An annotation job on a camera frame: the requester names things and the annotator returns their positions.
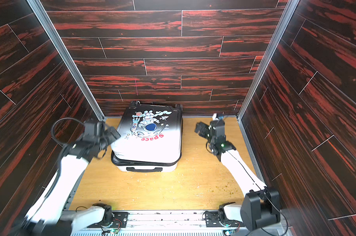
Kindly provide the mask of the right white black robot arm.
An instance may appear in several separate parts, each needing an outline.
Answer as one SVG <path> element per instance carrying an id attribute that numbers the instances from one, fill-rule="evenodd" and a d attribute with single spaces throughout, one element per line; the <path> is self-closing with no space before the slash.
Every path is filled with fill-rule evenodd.
<path id="1" fill-rule="evenodd" d="M 279 192 L 273 187 L 267 187 L 242 160 L 236 147 L 227 141 L 225 122 L 219 119 L 211 121 L 209 125 L 199 122 L 195 133 L 207 140 L 208 151 L 229 170 L 244 195 L 240 205 L 235 202 L 220 205 L 217 221 L 225 227 L 237 223 L 249 231 L 279 223 Z"/>

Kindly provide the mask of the left aluminium corner post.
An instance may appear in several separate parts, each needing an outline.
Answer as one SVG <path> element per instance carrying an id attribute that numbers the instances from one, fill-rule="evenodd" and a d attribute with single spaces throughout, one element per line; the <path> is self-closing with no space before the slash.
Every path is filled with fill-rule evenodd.
<path id="1" fill-rule="evenodd" d="M 105 120 L 104 113 L 102 112 L 100 106 L 98 105 L 92 92 L 90 91 L 87 83 L 85 82 L 82 74 L 80 73 L 77 65 L 75 64 L 73 58 L 71 57 L 66 46 L 64 45 L 63 40 L 61 39 L 56 28 L 54 27 L 50 17 L 48 16 L 47 12 L 44 9 L 41 1 L 27 0 L 27 3 L 30 6 L 33 13 L 35 14 L 38 21 L 40 22 L 43 29 L 45 30 L 47 36 L 51 40 L 55 49 L 61 56 L 63 62 L 67 66 L 69 72 L 71 73 L 72 77 L 74 78 L 75 82 L 77 83 L 78 87 L 80 88 L 81 92 L 83 93 L 84 97 L 86 98 L 88 104 L 92 108 L 97 119 L 100 121 L 104 121 Z"/>

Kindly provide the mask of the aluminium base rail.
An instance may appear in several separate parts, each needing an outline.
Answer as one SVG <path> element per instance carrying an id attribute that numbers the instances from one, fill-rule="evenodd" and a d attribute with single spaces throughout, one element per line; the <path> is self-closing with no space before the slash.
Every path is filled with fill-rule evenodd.
<path id="1" fill-rule="evenodd" d="M 249 231 L 232 223 L 224 228 L 207 228 L 202 214 L 206 210 L 132 210 L 126 228 L 88 229 L 71 232 L 72 236 L 292 236 L 286 221 Z"/>

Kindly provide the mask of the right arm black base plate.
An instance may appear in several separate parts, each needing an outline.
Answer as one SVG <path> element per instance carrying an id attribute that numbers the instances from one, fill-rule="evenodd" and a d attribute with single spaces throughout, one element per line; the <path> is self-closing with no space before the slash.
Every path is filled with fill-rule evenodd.
<path id="1" fill-rule="evenodd" d="M 205 211 L 202 214 L 202 219 L 205 221 L 205 226 L 207 228 L 224 228 L 224 225 L 220 222 L 220 217 L 217 211 Z"/>

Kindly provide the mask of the black white astronaut suitcase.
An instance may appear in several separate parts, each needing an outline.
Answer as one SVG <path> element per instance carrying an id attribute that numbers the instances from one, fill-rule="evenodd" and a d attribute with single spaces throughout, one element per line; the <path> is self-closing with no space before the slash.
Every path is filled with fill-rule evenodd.
<path id="1" fill-rule="evenodd" d="M 111 144 L 111 161 L 123 172 L 172 172 L 182 156 L 182 108 L 133 101 Z"/>

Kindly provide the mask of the right aluminium corner post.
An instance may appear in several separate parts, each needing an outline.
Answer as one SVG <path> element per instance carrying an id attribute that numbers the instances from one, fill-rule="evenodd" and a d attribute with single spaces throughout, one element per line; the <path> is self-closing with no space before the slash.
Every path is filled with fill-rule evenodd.
<path id="1" fill-rule="evenodd" d="M 267 66 L 269 64 L 269 62 L 272 59 L 272 56 L 295 12 L 295 9 L 297 8 L 297 5 L 299 4 L 300 0 L 290 0 L 288 1 L 282 16 L 277 24 L 277 27 L 272 35 L 271 41 L 266 49 L 266 52 L 264 53 L 261 63 L 257 69 L 257 72 L 254 76 L 254 79 L 252 81 L 251 87 L 245 97 L 245 100 L 241 106 L 241 110 L 238 113 L 237 119 L 238 122 L 241 123 L 241 120 L 247 110 L 247 107 L 249 105 L 249 103 L 252 100 L 253 95 L 255 94 L 259 83 L 262 80 L 263 74 L 265 73 L 265 70 L 267 69 Z"/>

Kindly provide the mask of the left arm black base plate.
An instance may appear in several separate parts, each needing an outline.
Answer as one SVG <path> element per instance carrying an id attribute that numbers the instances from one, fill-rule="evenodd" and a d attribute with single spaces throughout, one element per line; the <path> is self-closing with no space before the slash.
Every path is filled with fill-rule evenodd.
<path id="1" fill-rule="evenodd" d="M 88 226 L 88 229 L 123 229 L 126 228 L 129 212 L 113 211 L 109 219 Z"/>

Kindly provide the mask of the aluminium corner post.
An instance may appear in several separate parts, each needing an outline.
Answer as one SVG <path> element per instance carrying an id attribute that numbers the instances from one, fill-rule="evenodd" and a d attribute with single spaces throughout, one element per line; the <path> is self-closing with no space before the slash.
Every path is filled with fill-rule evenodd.
<path id="1" fill-rule="evenodd" d="M 40 22 L 43 29 L 45 30 L 47 36 L 51 40 L 55 49 L 61 56 L 63 62 L 67 66 L 69 72 L 71 73 L 72 77 L 74 78 L 75 82 L 77 83 L 78 87 L 80 88 L 81 92 L 83 93 L 84 97 L 86 98 L 88 104 L 92 108 L 97 119 L 100 121 L 104 121 L 105 120 L 104 113 L 102 112 L 100 106 L 98 105 L 92 92 L 90 91 L 87 83 L 85 82 L 82 74 L 80 73 L 77 65 L 75 64 L 73 58 L 71 57 L 66 46 L 64 45 L 63 40 L 61 39 L 56 28 L 54 27 L 50 17 L 48 16 L 47 12 L 44 9 L 41 1 L 27 0 L 27 3 L 30 6 L 33 13 L 35 14 L 38 21 Z"/>
<path id="2" fill-rule="evenodd" d="M 265 73 L 265 70 L 267 69 L 267 66 L 269 64 L 269 62 L 272 59 L 272 56 L 295 12 L 295 9 L 297 8 L 297 5 L 299 4 L 300 0 L 290 0 L 288 1 L 282 16 L 277 24 L 277 27 L 272 35 L 271 41 L 266 49 L 266 52 L 264 53 L 261 63 L 257 69 L 257 72 L 254 76 L 254 79 L 252 81 L 251 87 L 245 97 L 245 100 L 241 106 L 241 110 L 238 113 L 237 119 L 238 122 L 241 123 L 241 120 L 247 110 L 247 107 L 249 105 L 249 103 L 252 100 L 253 95 L 255 94 L 259 83 L 262 80 L 263 74 Z"/>

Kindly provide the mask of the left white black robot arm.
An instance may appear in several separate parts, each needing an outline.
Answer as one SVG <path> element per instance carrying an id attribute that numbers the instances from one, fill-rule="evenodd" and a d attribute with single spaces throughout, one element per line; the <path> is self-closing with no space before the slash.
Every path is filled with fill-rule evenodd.
<path id="1" fill-rule="evenodd" d="M 84 132 L 76 141 L 63 145 L 57 158 L 57 172 L 23 222 L 8 232 L 9 236 L 70 236 L 94 224 L 112 225 L 114 216 L 106 204 L 62 214 L 71 191 L 92 159 L 120 138 L 116 128 L 105 122 L 88 120 L 83 126 Z"/>

